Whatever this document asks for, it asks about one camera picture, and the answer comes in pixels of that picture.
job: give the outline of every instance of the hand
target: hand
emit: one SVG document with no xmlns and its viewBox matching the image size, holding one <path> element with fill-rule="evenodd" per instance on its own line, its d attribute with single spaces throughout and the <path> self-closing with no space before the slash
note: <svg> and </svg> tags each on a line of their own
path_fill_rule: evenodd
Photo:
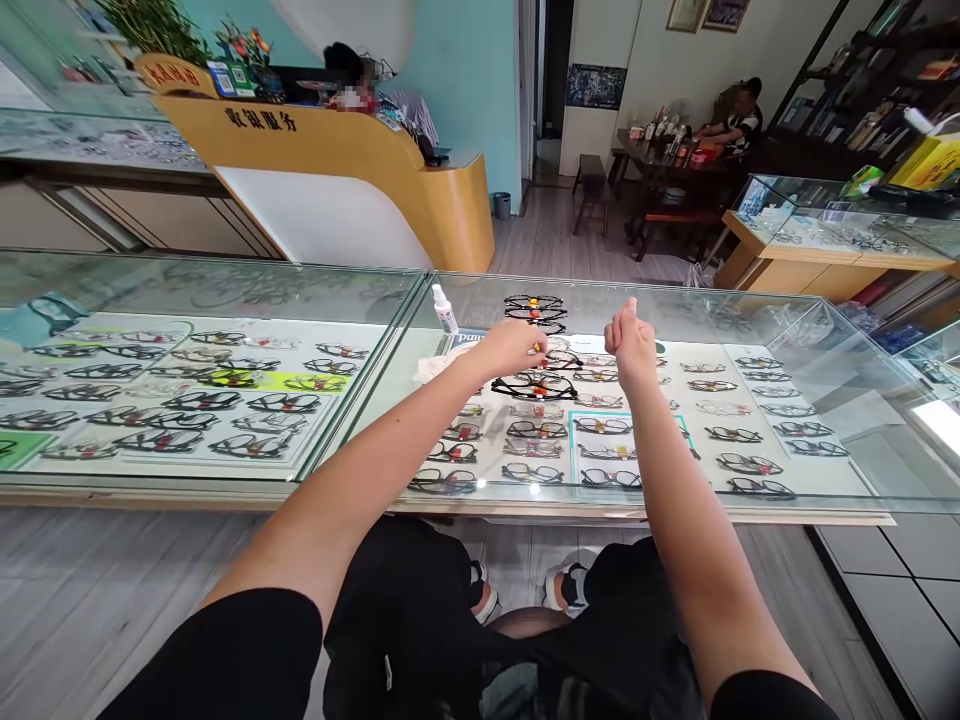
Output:
<svg viewBox="0 0 960 720">
<path fill-rule="evenodd" d="M 603 330 L 604 348 L 617 358 L 620 385 L 629 393 L 657 387 L 657 342 L 653 325 L 637 317 L 637 299 L 627 300 Z"/>
<path fill-rule="evenodd" d="M 530 354 L 534 345 L 539 352 Z M 525 320 L 503 320 L 484 336 L 476 347 L 462 356 L 481 383 L 537 367 L 547 354 L 547 336 Z"/>
</svg>

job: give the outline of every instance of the qr code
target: qr code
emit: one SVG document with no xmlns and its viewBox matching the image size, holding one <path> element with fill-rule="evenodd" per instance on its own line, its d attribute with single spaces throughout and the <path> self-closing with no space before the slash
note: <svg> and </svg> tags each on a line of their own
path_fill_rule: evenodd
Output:
<svg viewBox="0 0 960 720">
<path fill-rule="evenodd" d="M 220 83 L 220 87 L 225 93 L 232 93 L 234 91 L 233 83 L 230 82 L 230 75 L 228 73 L 218 72 L 217 81 Z"/>
</svg>

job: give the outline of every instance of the sneaker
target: sneaker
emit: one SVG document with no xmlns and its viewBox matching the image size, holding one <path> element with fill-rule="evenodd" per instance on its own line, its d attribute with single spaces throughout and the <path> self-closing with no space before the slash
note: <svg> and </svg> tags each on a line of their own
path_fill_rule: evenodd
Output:
<svg viewBox="0 0 960 720">
<path fill-rule="evenodd" d="M 500 596 L 487 582 L 487 569 L 477 560 L 470 563 L 470 600 L 473 602 L 470 610 L 481 625 L 487 624 L 500 605 Z"/>
<path fill-rule="evenodd" d="M 576 617 L 587 609 L 587 599 L 583 595 L 586 579 L 587 569 L 580 563 L 561 568 L 556 575 L 543 582 L 543 606 Z"/>
</svg>

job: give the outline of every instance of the framed picture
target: framed picture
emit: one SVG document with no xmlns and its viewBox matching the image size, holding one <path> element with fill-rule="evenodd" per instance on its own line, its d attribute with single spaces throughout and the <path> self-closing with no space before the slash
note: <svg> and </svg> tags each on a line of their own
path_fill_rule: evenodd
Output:
<svg viewBox="0 0 960 720">
<path fill-rule="evenodd" d="M 710 0 L 707 15 L 703 19 L 703 29 L 736 32 L 740 29 L 743 16 L 747 14 L 749 4 L 750 0 Z"/>
<path fill-rule="evenodd" d="M 695 33 L 706 7 L 707 0 L 673 0 L 667 17 L 667 30 Z"/>
<path fill-rule="evenodd" d="M 626 68 L 574 63 L 567 75 L 567 105 L 619 110 L 626 79 Z"/>
</svg>

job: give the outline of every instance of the bookshelf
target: bookshelf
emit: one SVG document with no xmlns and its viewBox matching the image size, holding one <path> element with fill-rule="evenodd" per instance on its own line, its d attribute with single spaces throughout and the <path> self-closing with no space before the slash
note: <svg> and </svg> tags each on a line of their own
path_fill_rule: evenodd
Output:
<svg viewBox="0 0 960 720">
<path fill-rule="evenodd" d="M 845 5 L 771 121 L 764 156 L 778 172 L 844 180 L 868 164 L 889 171 L 920 140 L 903 120 L 907 107 L 933 119 L 960 104 L 960 69 L 930 77 L 931 63 L 960 55 L 960 22 L 909 26 L 919 0 L 888 0 L 827 67 L 811 68 Z M 809 81 L 823 83 L 816 99 L 803 92 Z"/>
</svg>

